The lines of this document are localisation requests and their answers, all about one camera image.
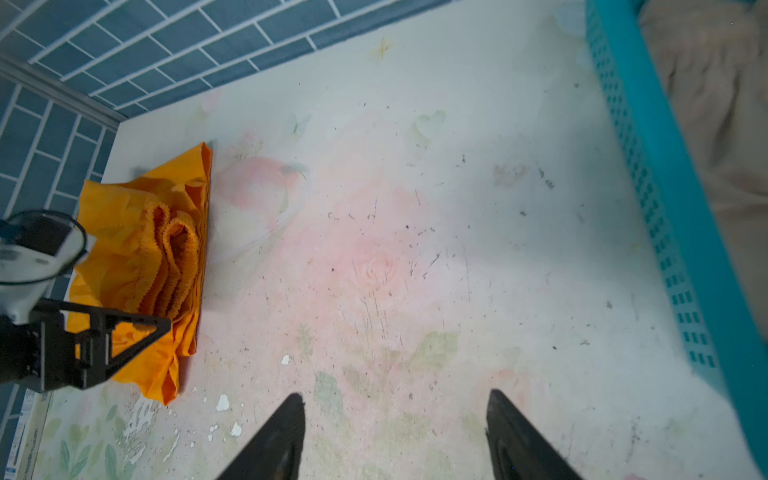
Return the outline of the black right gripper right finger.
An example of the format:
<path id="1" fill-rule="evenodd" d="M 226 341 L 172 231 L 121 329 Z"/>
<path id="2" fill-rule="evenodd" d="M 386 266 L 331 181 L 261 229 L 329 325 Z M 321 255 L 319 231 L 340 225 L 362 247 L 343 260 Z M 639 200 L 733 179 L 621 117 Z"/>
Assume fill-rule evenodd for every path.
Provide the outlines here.
<path id="1" fill-rule="evenodd" d="M 486 420 L 496 480 L 582 480 L 501 390 L 490 391 Z"/>

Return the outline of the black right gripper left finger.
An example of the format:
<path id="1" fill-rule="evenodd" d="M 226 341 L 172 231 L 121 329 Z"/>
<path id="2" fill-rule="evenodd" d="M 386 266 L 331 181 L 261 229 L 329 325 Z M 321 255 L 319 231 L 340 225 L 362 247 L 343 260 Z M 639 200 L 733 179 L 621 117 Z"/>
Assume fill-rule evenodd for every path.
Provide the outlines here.
<path id="1" fill-rule="evenodd" d="M 291 393 L 218 478 L 296 480 L 305 434 L 303 398 L 299 393 Z"/>

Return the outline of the orange shorts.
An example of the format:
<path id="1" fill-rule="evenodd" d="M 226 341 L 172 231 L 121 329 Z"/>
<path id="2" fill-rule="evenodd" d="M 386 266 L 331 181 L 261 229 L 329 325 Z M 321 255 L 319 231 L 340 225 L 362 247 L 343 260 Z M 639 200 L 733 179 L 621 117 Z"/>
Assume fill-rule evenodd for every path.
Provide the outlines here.
<path id="1" fill-rule="evenodd" d="M 79 199 L 77 220 L 96 242 L 68 299 L 170 320 L 170 332 L 113 377 L 163 405 L 181 390 L 181 358 L 197 348 L 212 160 L 201 143 L 130 182 L 88 181 Z"/>

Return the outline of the beige shorts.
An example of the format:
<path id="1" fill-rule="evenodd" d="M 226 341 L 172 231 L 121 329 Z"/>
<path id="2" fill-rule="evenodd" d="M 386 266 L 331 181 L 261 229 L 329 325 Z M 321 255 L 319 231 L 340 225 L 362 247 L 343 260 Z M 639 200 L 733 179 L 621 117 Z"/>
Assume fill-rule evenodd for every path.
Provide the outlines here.
<path id="1" fill-rule="evenodd" d="M 767 333 L 767 4 L 648 1 L 638 24 L 760 334 Z"/>

